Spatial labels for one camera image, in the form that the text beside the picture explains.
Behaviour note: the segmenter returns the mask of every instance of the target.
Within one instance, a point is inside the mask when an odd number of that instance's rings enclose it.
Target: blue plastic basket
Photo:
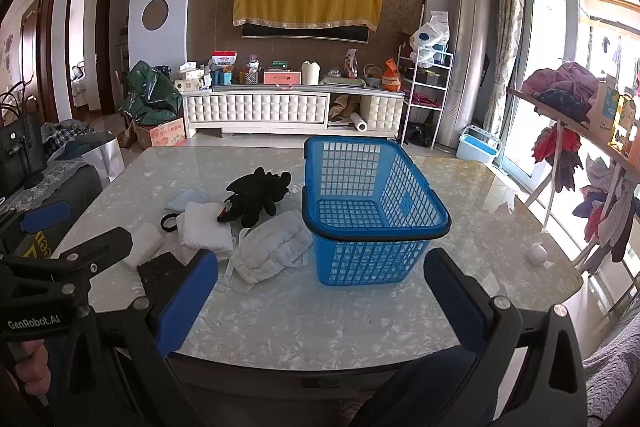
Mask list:
[[[451,227],[409,156],[376,138],[306,140],[302,217],[314,234],[318,279],[331,286],[399,282]]]

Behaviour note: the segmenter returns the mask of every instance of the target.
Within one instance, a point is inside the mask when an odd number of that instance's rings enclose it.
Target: human hand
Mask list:
[[[49,353],[44,341],[27,341],[20,347],[29,357],[15,364],[15,374],[24,382],[24,390],[28,394],[45,394],[51,384],[51,373],[47,362]]]

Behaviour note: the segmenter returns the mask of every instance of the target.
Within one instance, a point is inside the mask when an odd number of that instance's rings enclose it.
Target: basket label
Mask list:
[[[414,207],[414,200],[411,199],[411,196],[408,192],[404,193],[402,196],[402,201],[400,202],[400,212],[404,217],[408,216],[411,209]]]

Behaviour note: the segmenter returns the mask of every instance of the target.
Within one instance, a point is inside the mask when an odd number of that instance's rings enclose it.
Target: yellow cloth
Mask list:
[[[382,0],[234,0],[234,26],[320,29],[367,26],[376,31]]]

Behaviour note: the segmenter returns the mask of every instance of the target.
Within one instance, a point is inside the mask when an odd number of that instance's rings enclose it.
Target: shelf rack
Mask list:
[[[420,57],[420,51],[427,49],[428,46],[422,46],[420,48],[418,48],[418,52],[416,54],[416,57]],[[413,77],[410,79],[408,78],[402,78],[401,82],[409,82],[411,83],[411,92],[409,93],[409,100],[404,99],[404,105],[407,106],[407,110],[406,110],[406,115],[404,117],[404,125],[402,126],[402,134],[400,137],[400,146],[404,147],[404,135],[406,134],[406,126],[409,123],[409,113],[411,113],[411,108],[412,107],[417,107],[420,109],[431,109],[432,111],[435,112],[439,112],[438,115],[438,121],[436,123],[436,129],[435,132],[433,133],[433,140],[431,140],[431,150],[433,150],[433,146],[436,143],[436,137],[438,136],[438,131],[440,129],[440,122],[442,121],[442,109],[444,108],[445,103],[447,102],[447,93],[449,91],[449,81],[451,78],[451,68],[453,65],[453,54],[451,53],[447,53],[447,52],[441,52],[441,51],[437,51],[435,56],[438,56],[440,54],[442,54],[445,59],[444,62],[445,64],[434,64],[433,66],[431,66],[430,68],[428,68],[428,70],[431,70],[431,68],[440,68],[441,70],[445,70],[446,71],[446,80],[445,80],[445,84],[444,86],[435,86],[433,84],[426,84],[424,82],[417,82],[416,76],[418,74],[418,68],[420,67],[419,64],[413,60],[410,57],[402,57],[400,55],[402,51],[402,46],[400,46],[398,48],[398,67],[400,67],[400,60],[408,60],[410,62],[414,63],[414,75]],[[440,90],[443,91],[444,94],[442,95],[442,103],[440,104],[440,107],[433,107],[431,105],[424,105],[421,103],[411,103],[412,100],[414,99],[414,90],[415,90],[415,86],[422,86],[422,87],[429,87],[430,89],[436,89],[436,90]]]

